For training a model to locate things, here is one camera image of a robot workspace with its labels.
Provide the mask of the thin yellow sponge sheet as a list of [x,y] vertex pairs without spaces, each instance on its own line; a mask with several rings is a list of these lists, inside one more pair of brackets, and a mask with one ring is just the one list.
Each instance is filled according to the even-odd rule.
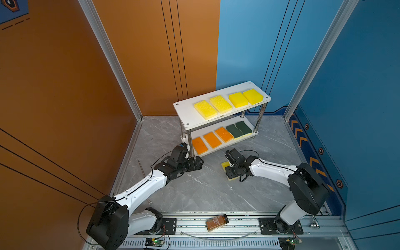
[[229,177],[229,176],[228,176],[228,174],[227,174],[227,168],[230,167],[230,163],[229,163],[228,161],[223,162],[223,163],[221,164],[221,166],[222,166],[222,168],[223,168],[223,170],[224,170],[224,173],[226,174],[227,179],[228,179],[229,181],[233,181],[233,180],[236,180],[236,179],[239,178],[239,176],[233,176],[233,177]]

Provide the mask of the orange sponge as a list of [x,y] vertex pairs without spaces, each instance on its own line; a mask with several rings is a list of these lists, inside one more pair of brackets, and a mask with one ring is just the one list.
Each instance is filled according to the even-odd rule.
[[195,149],[195,151],[198,155],[202,155],[202,154],[208,152],[208,148],[205,145],[205,143],[201,137],[197,137],[197,138],[193,139],[192,144],[193,144],[193,148]]
[[224,127],[220,127],[219,129],[215,130],[215,133],[224,143],[228,143],[234,139],[234,136]]
[[203,138],[212,149],[216,149],[222,145],[222,142],[213,132],[205,134]]

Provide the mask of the green yellow sponge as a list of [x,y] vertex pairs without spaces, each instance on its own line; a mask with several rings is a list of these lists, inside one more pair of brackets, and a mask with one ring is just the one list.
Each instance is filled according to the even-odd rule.
[[241,137],[243,136],[242,131],[241,131],[240,129],[238,129],[238,128],[235,126],[235,124],[226,126],[226,130],[227,130],[230,134],[232,134],[232,136],[233,136],[233,138],[234,138],[235,140],[237,140],[237,139],[239,139],[239,138],[241,138]]
[[253,133],[253,130],[244,121],[236,123],[235,126],[242,132],[243,136]]

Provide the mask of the yellow sponge bottom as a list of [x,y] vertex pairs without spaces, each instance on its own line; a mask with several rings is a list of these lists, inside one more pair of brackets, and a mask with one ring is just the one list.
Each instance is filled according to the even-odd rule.
[[211,98],[210,103],[221,114],[232,111],[232,106],[221,95]]

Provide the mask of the yellow sponge top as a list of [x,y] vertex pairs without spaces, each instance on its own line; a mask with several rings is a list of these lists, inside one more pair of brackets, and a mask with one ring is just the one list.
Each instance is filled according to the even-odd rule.
[[243,92],[243,95],[246,97],[248,102],[251,105],[255,105],[263,101],[264,97],[258,93],[255,89],[250,89],[248,91]]

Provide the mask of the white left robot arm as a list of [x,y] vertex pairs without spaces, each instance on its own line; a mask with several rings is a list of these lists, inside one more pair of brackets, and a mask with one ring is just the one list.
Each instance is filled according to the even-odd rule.
[[140,213],[135,210],[151,195],[187,172],[198,171],[204,161],[199,156],[190,156],[190,146],[181,143],[164,154],[151,166],[150,173],[137,184],[116,196],[104,195],[95,207],[86,228],[86,234],[105,250],[118,249],[126,237],[147,231],[161,232],[161,212],[146,208]]

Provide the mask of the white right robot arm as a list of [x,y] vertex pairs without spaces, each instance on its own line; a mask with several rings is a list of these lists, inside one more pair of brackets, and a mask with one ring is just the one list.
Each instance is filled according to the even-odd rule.
[[282,165],[262,160],[259,156],[245,157],[236,149],[225,153],[229,166],[225,173],[229,179],[262,177],[289,187],[294,200],[282,207],[273,220],[280,234],[294,232],[295,224],[306,215],[317,215],[330,196],[331,190],[325,181],[307,163],[298,166]]

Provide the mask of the white two-tier metal shelf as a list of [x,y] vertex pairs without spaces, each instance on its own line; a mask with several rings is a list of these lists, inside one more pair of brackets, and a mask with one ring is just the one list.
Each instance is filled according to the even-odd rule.
[[[234,93],[243,93],[245,91],[254,89],[257,91],[261,96],[262,100],[259,103],[254,105],[247,104],[246,106],[236,108],[232,105],[232,110],[226,112],[224,114],[219,113],[213,118],[205,119],[203,116],[196,111],[194,105],[200,101],[207,101],[216,96],[222,96],[228,103],[231,103],[229,100],[229,95]],[[234,86],[230,86],[224,89],[216,90],[213,92],[209,92],[203,95],[199,95],[190,99],[186,99],[183,101],[175,102],[174,108],[179,117],[182,135],[181,139],[184,143],[187,143],[190,146],[190,155],[191,156],[201,156],[204,157],[208,154],[211,154],[215,151],[224,149],[226,147],[232,146],[236,143],[244,141],[246,139],[255,137],[258,135],[258,127],[260,125],[262,116],[264,114],[265,108],[267,104],[271,101],[271,97],[266,94],[262,89],[260,89],[256,84],[251,81],[243,82]],[[261,107],[259,112],[256,124],[252,124],[246,117],[245,112],[248,109],[255,108],[257,106]],[[242,137],[238,137],[232,139],[228,142],[220,140],[221,145],[216,148],[212,148],[210,144],[204,139],[204,135],[215,132],[217,129],[229,125],[234,125],[238,122],[244,122],[252,132],[244,135]],[[203,143],[205,144],[206,151],[199,154],[195,147],[193,146],[193,140],[196,138],[201,138]]]

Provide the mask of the brown spice jar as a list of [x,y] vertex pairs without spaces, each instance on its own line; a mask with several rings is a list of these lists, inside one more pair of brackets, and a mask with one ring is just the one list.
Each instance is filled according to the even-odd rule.
[[206,220],[206,229],[208,232],[212,232],[218,228],[221,228],[229,223],[228,216],[226,214],[214,216]]

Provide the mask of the green circuit board left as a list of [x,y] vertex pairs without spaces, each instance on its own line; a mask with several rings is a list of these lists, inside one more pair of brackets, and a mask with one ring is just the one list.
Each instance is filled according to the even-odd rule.
[[166,241],[160,238],[146,238],[144,247],[146,249],[161,249],[165,245]]

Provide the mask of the green circuit board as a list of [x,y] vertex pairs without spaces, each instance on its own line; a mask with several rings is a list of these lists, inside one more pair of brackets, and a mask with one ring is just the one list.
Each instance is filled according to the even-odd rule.
[[299,238],[279,238],[279,244],[282,250],[295,250],[296,246],[302,243],[303,240]]
[[146,238],[144,247],[146,249],[161,249],[165,245],[166,241],[160,238]]

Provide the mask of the green circuit board right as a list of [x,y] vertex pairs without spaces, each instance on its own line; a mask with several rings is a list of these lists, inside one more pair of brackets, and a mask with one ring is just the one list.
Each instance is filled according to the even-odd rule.
[[299,238],[279,238],[279,244],[282,250],[295,250],[296,246],[302,243],[303,240]]

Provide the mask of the aluminium front rail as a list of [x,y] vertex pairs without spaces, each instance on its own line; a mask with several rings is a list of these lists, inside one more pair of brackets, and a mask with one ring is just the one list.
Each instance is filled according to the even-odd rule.
[[158,237],[166,241],[160,250],[282,250],[279,238],[299,238],[296,250],[355,250],[356,244],[344,222],[338,216],[302,217],[294,232],[280,234],[275,230],[273,213],[230,212],[229,223],[212,232],[206,220],[218,213],[169,213],[164,220],[172,220],[167,233]]

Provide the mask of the aluminium corner post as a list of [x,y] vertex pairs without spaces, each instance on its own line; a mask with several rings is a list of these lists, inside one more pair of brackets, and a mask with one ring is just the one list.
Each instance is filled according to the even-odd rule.
[[342,2],[315,56],[313,57],[313,60],[311,61],[305,75],[303,76],[283,115],[283,119],[285,122],[288,122],[291,116],[294,114],[295,109],[300,104],[300,101],[302,100],[307,89],[311,85],[314,77],[316,76],[317,72],[325,61],[327,55],[331,51],[333,45],[335,44],[337,38],[342,32],[358,2],[359,0],[345,0]]
[[115,50],[111,44],[111,41],[107,35],[107,32],[102,24],[100,16],[95,8],[93,1],[79,0],[78,1],[81,9],[83,10],[86,19],[88,20],[92,31],[94,32],[96,39],[112,69],[114,76],[116,77],[119,86],[136,118],[137,121],[142,122],[143,114],[139,108],[136,98],[132,92],[131,86],[127,80],[124,70],[118,60]]

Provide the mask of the aluminium corner post right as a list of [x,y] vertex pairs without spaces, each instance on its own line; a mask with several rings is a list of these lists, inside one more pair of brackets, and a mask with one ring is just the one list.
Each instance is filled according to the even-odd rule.
[[311,61],[305,75],[303,76],[283,115],[283,119],[285,122],[288,122],[291,116],[294,114],[295,109],[300,104],[300,101],[302,100],[307,89],[311,85],[314,77],[316,76],[317,72],[325,61],[327,55],[331,51],[333,45],[335,44],[337,38],[342,32],[358,2],[359,0],[345,0],[342,2],[315,56],[313,57],[313,60]]

